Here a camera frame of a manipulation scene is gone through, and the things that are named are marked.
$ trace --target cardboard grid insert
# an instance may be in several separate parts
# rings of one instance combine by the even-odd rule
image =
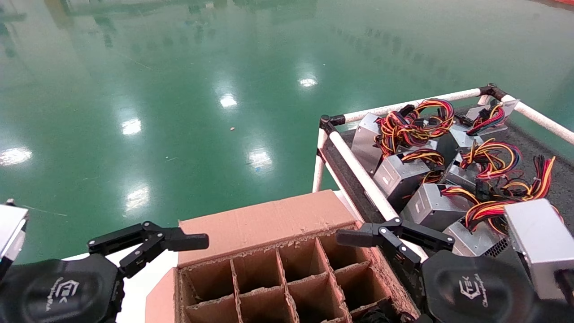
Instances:
[[[180,323],[329,323],[386,299],[368,249],[303,237],[178,270]]]

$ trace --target white pipe rail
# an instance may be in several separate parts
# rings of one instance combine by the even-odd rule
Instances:
[[[382,115],[388,114],[391,111],[399,110],[408,104],[418,106],[419,104],[421,104],[422,101],[424,101],[426,99],[436,98],[436,99],[443,99],[443,100],[447,100],[447,101],[457,101],[457,100],[468,99],[468,98],[472,98],[472,97],[478,97],[479,95],[480,95],[480,89],[472,89],[472,90],[466,90],[466,91],[461,91],[461,92],[439,95],[438,97],[430,97],[430,98],[424,98],[424,99],[419,99],[419,100],[414,100],[414,101],[409,101],[409,102],[397,103],[397,104],[393,104],[393,105],[376,107],[376,108],[370,109],[370,110],[363,110],[363,111],[358,111],[358,112],[346,113],[345,114],[345,122],[353,122],[353,121],[361,120],[362,118],[364,118],[367,115],[367,113],[373,113],[376,116],[382,116]]]

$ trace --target cardboard box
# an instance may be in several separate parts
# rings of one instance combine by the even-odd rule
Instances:
[[[351,322],[382,299],[418,311],[377,248],[337,245],[356,219],[332,191],[180,222],[210,247],[180,252],[146,323]]]

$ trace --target green epoxy floor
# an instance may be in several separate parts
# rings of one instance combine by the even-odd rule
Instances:
[[[32,218],[19,262],[308,193],[321,114],[495,82],[574,129],[574,14],[537,2],[0,3],[0,197]]]

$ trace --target metal power supply casing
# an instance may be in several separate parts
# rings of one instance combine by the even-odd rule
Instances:
[[[424,145],[424,146],[412,146],[412,147],[407,148],[407,147],[405,147],[405,146],[399,145],[399,146],[397,147],[396,152],[397,152],[397,153],[401,153],[401,154],[403,154],[403,155],[406,155],[406,154],[408,154],[409,152],[414,152],[414,151],[417,151],[417,150],[423,149],[423,148],[428,148],[428,149],[434,149],[434,150],[436,150],[436,147],[437,147],[438,144],[439,144],[438,141],[431,139],[431,140],[429,140],[429,141],[426,143],[426,145]]]
[[[453,124],[449,132],[439,138],[436,150],[444,157],[445,164],[451,163],[457,153],[468,152],[475,141],[479,145],[484,143],[479,136],[468,136],[467,130],[468,128],[461,124]]]
[[[379,125],[375,123],[378,118],[367,113],[357,126],[351,145],[351,151],[369,174],[375,172],[382,156],[381,149],[375,145],[375,137],[381,134]]]
[[[474,232],[468,231],[460,221],[446,228],[443,233],[455,238],[452,253],[459,256],[477,257],[490,250],[503,237],[492,230],[484,222],[476,226]]]
[[[401,219],[443,231],[466,215],[472,204],[460,196],[444,196],[452,185],[425,183],[414,193],[400,214]]]
[[[393,155],[383,159],[373,180],[381,188],[393,209],[400,212],[408,201],[408,195],[417,190],[429,171],[431,170],[420,159],[403,163],[401,158]]]
[[[461,186],[467,191],[474,192],[476,189],[476,176],[479,173],[477,164],[470,164],[465,170],[460,168],[460,162],[463,161],[460,153],[456,154],[455,159],[450,163],[443,173],[439,183]]]
[[[528,264],[538,296],[564,299],[556,271],[574,268],[574,239],[545,199],[505,206],[509,236]]]

